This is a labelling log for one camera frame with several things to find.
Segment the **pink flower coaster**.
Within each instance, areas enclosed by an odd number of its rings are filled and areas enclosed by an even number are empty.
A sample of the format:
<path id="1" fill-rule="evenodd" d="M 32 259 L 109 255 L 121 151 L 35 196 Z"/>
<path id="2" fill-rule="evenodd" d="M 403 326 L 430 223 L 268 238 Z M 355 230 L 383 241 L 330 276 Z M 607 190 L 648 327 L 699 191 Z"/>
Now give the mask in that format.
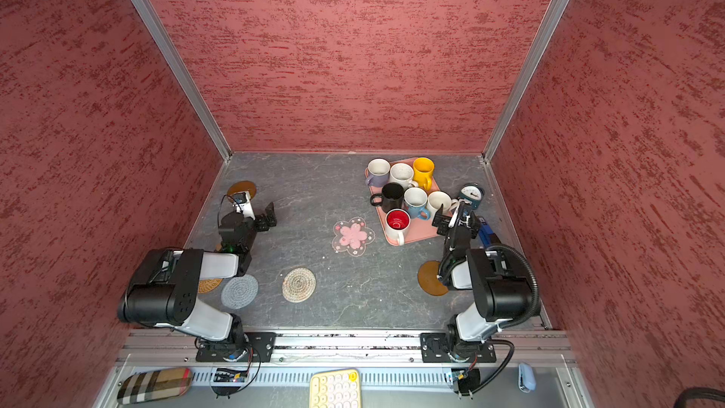
<path id="1" fill-rule="evenodd" d="M 352 257 L 364 255 L 367 246 L 376 239 L 375 232 L 367 226 L 367 221 L 359 216 L 348 221 L 338 221 L 333 232 L 332 249 L 336 253 L 346 252 Z"/>

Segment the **beige woven round coaster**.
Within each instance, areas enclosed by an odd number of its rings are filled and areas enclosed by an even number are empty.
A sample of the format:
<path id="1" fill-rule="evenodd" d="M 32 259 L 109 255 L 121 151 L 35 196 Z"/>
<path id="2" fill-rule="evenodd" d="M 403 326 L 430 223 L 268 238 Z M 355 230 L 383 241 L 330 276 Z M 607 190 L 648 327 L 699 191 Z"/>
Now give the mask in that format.
<path id="1" fill-rule="evenodd" d="M 281 293 L 288 302 L 300 303 L 311 298 L 316 288 L 316 277 L 311 270 L 300 267 L 292 270 L 283 280 Z"/>

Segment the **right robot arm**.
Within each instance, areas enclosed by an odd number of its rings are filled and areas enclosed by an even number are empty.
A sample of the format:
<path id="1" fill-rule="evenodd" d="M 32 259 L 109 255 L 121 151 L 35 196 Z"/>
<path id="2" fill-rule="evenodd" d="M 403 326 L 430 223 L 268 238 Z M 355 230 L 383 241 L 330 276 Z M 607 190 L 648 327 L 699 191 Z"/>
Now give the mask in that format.
<path id="1" fill-rule="evenodd" d="M 452 360 L 466 362 L 498 332 L 539 315 L 540 288 L 532 265 L 518 250 L 502 243 L 473 247 L 483 221 L 471 203 L 460 202 L 452 213 L 439 208 L 432 226 L 445 237 L 432 279 L 447 290 L 473 293 L 473 303 L 447 325 L 444 347 Z"/>

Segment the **dark glossy brown coaster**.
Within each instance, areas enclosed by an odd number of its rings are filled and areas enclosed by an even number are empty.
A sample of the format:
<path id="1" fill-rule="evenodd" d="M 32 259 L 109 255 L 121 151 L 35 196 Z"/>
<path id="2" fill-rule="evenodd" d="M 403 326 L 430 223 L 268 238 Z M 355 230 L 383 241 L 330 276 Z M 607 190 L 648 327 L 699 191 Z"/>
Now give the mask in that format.
<path id="1" fill-rule="evenodd" d="M 257 187 L 252 181 L 238 181 L 228 188 L 227 195 L 235 199 L 252 200 L 257 194 Z"/>

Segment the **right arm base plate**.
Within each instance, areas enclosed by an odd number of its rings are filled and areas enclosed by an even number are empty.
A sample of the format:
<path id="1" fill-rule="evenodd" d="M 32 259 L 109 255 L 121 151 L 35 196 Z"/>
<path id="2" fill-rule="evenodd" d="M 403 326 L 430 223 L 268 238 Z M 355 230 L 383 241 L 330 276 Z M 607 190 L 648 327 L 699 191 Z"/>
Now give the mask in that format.
<path id="1" fill-rule="evenodd" d="M 493 364 L 497 360 L 491 344 L 466 342 L 444 332 L 421 334 L 420 349 L 424 363 Z"/>

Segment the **brown wooden round coaster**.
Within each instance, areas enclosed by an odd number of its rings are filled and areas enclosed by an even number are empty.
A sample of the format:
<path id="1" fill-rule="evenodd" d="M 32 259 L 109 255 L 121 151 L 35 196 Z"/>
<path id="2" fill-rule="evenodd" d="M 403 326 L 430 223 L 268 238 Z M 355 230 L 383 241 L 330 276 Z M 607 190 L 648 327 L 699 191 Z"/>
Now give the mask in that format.
<path id="1" fill-rule="evenodd" d="M 419 268 L 417 281 L 421 289 L 434 297 L 444 296 L 449 289 L 438 279 L 440 264 L 437 261 L 428 261 Z"/>

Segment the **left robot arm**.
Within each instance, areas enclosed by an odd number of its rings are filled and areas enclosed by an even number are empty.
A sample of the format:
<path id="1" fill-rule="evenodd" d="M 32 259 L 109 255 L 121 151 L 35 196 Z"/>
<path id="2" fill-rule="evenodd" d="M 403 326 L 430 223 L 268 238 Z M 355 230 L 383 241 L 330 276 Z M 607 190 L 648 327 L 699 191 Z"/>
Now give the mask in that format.
<path id="1" fill-rule="evenodd" d="M 255 349 L 240 317 L 198 298 L 201 281 L 243 277 L 251 264 L 256 236 L 278 224 L 269 203 L 255 213 L 257 194 L 251 181 L 238 182 L 224 194 L 234 210 L 217 219 L 219 251 L 152 249 L 126 286 L 117 317 L 145 328 L 169 328 L 196 338 L 198 362 L 252 361 Z"/>

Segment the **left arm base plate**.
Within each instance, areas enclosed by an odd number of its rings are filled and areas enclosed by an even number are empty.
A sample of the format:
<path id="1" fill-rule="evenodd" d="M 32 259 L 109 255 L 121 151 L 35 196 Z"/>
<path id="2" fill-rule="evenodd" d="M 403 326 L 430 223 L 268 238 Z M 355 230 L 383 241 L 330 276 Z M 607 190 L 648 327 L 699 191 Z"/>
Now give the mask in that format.
<path id="1" fill-rule="evenodd" d="M 221 341 L 196 338 L 196 361 L 202 363 L 238 363 L 257 358 L 262 363 L 271 360 L 277 334 L 274 332 L 231 332 Z"/>

